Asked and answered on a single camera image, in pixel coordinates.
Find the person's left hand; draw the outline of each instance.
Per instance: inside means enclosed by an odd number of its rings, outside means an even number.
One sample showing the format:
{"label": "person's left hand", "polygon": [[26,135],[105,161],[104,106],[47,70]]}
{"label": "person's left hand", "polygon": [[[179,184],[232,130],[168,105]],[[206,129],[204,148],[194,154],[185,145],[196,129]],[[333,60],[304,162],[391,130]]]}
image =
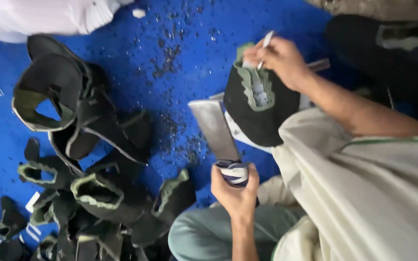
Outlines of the person's left hand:
{"label": "person's left hand", "polygon": [[224,180],[220,169],[214,164],[211,170],[211,192],[229,212],[232,219],[245,219],[254,217],[256,207],[257,189],[259,187],[259,174],[253,163],[248,167],[249,179],[246,187],[236,188]]}

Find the gray pants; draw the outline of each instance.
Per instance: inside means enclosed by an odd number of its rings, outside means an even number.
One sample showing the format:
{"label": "gray pants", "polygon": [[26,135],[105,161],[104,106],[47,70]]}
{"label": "gray pants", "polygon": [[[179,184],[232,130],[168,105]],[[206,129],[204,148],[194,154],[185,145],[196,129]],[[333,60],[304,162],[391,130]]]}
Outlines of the gray pants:
{"label": "gray pants", "polygon": [[[259,259],[270,260],[280,238],[305,215],[301,207],[260,205],[254,213],[254,239]],[[232,260],[230,216],[223,207],[189,210],[169,232],[169,247],[178,261]]]}

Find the hand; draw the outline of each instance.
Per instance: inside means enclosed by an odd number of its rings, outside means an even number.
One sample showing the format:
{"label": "hand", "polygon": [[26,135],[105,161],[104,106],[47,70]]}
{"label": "hand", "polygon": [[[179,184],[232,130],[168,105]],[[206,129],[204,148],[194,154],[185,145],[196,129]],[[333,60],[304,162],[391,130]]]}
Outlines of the hand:
{"label": "hand", "polygon": [[244,60],[255,66],[263,61],[262,67],[274,70],[284,85],[301,92],[301,80],[312,72],[296,45],[280,37],[273,37],[266,48],[263,45],[264,39],[256,46],[247,48],[244,51]]}
{"label": "hand", "polygon": [[259,187],[259,174],[253,163],[248,165],[249,180],[246,187],[236,188],[230,186],[222,176],[220,169],[212,165],[211,192],[229,212],[232,219],[249,220],[254,217],[257,189]]}

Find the blue floor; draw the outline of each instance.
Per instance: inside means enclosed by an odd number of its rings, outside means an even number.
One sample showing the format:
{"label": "blue floor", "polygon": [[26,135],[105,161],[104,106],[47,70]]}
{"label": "blue floor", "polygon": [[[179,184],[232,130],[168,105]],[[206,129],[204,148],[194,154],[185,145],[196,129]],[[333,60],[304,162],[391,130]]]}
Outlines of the blue floor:
{"label": "blue floor", "polygon": [[[187,103],[222,92],[235,59],[236,47],[258,41],[269,30],[293,39],[306,60],[330,57],[332,69],[324,76],[346,85],[349,70],[334,58],[321,37],[330,16],[303,0],[155,0],[140,5],[147,16],[136,19],[131,7],[119,10],[107,26],[88,36],[58,37],[80,57],[100,64],[110,76],[111,96],[122,110],[146,108],[155,133],[152,158],[142,181],[156,194],[162,181],[189,168],[197,187],[197,207],[214,201],[209,191],[209,170],[214,156],[207,151]],[[166,62],[166,48],[180,49]],[[42,188],[22,183],[16,172],[25,162],[29,137],[41,143],[41,154],[53,155],[46,133],[33,133],[11,111],[15,83],[28,66],[24,44],[0,42],[0,197],[10,196],[23,206]],[[243,161],[257,165],[264,181],[278,174],[271,155],[237,143]],[[101,143],[81,161],[83,168],[110,149]],[[55,229],[42,226],[43,234]]]}

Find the person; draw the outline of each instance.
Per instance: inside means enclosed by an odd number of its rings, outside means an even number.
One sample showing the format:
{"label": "person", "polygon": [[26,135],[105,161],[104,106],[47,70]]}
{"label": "person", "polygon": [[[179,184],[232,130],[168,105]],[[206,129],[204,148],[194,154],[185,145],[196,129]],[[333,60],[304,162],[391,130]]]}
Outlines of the person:
{"label": "person", "polygon": [[[211,170],[223,207],[189,210],[169,232],[179,261],[418,260],[418,121],[311,72],[292,41],[244,53],[317,108],[280,127],[273,148],[296,205],[263,204],[251,164],[245,188]],[[255,207],[256,197],[261,205]]]}

